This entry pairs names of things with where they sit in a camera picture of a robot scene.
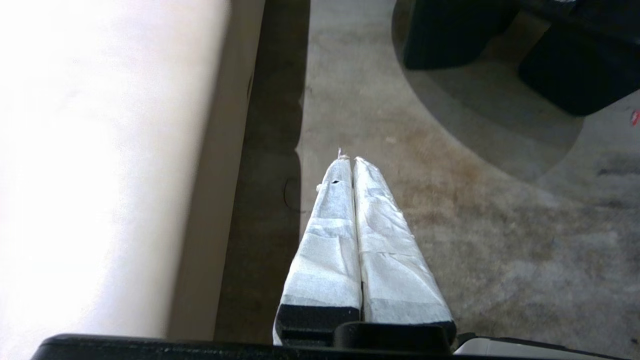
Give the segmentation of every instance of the red object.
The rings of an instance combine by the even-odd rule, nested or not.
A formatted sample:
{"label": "red object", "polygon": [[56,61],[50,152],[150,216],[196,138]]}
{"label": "red object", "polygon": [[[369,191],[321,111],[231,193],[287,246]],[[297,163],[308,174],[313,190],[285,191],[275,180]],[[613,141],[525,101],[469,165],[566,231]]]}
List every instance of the red object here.
{"label": "red object", "polygon": [[633,114],[631,114],[631,126],[636,126],[640,120],[640,111],[636,110]]}

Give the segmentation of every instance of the black furniture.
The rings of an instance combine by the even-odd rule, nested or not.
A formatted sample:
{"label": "black furniture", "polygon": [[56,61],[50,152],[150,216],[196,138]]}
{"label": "black furniture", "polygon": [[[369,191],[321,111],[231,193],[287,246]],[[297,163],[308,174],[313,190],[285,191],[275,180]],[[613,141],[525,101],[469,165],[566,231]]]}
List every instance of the black furniture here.
{"label": "black furniture", "polygon": [[552,25],[520,64],[520,79],[584,116],[640,88],[640,1],[416,0],[404,48],[407,69],[474,61],[524,10]]}

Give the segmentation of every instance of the gray carpet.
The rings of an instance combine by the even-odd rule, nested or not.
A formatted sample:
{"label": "gray carpet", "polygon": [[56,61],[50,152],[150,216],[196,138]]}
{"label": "gray carpet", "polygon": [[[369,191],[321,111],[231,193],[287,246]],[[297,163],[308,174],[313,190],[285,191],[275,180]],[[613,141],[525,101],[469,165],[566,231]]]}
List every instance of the gray carpet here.
{"label": "gray carpet", "polygon": [[[301,6],[268,2],[216,339],[270,341],[296,227],[342,147],[380,167],[459,332],[640,357],[640,94],[584,119],[549,104],[516,76],[545,29],[523,15],[473,64],[405,71],[406,1],[312,1],[305,67],[285,44],[306,35]],[[296,173],[295,142],[269,143],[298,134]]]}

